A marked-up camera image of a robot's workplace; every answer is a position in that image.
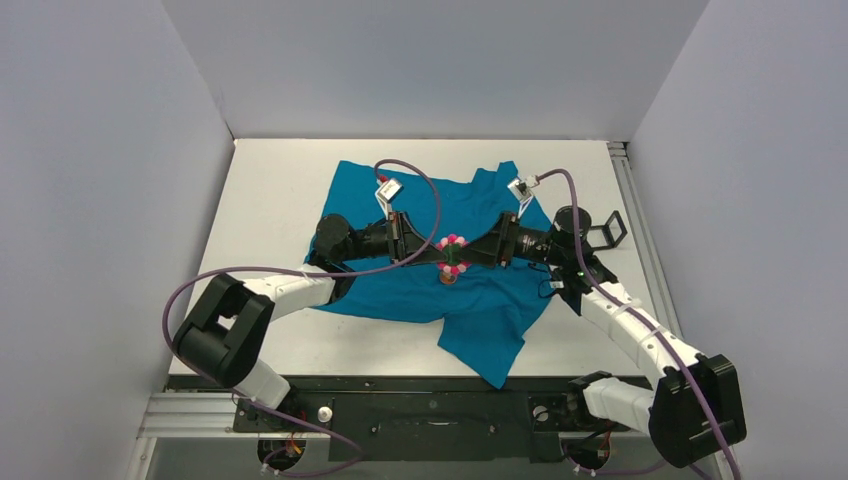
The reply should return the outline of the blue t-shirt garment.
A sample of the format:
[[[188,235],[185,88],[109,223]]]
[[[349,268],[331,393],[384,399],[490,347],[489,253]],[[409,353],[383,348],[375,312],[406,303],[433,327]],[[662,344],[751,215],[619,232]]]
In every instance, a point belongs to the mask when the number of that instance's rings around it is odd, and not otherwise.
[[[494,170],[479,168],[468,183],[436,179],[427,184],[399,173],[404,189],[392,203],[408,214],[412,226],[436,241],[456,234],[472,241],[486,233],[517,200],[507,184],[518,173],[514,162]],[[494,387],[502,386],[523,348],[525,332],[541,317],[548,276],[515,260],[505,269],[472,266],[453,285],[438,279],[434,265],[407,266],[381,274],[385,258],[349,262],[360,272],[349,293],[327,311],[407,323],[443,323],[439,347]]]

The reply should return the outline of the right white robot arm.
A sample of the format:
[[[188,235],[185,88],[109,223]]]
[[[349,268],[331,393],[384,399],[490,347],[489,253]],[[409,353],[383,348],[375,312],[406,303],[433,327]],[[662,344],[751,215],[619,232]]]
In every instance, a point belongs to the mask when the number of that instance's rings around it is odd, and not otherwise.
[[[661,457],[683,468],[738,444],[747,424],[733,363],[706,356],[653,318],[598,257],[588,240],[596,227],[582,208],[562,207],[552,226],[538,230],[504,212],[481,237],[464,244],[461,262],[507,267],[521,259],[546,266],[553,289],[592,322],[647,379],[638,387],[598,371],[569,384],[566,418],[578,427],[609,420],[647,435]]]

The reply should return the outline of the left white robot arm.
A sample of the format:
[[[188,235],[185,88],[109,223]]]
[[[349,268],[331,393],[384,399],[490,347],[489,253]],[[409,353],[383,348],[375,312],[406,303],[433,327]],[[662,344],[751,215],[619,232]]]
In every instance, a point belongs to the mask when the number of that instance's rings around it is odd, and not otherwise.
[[[221,387],[259,403],[259,416],[272,429],[291,427],[298,402],[290,383],[260,360],[269,325],[302,309],[329,305],[351,289],[352,260],[387,257],[392,265],[438,264],[444,247],[423,238],[403,212],[392,212],[363,229],[341,215],[323,217],[307,261],[289,274],[238,280],[215,275],[177,330],[178,357]]]

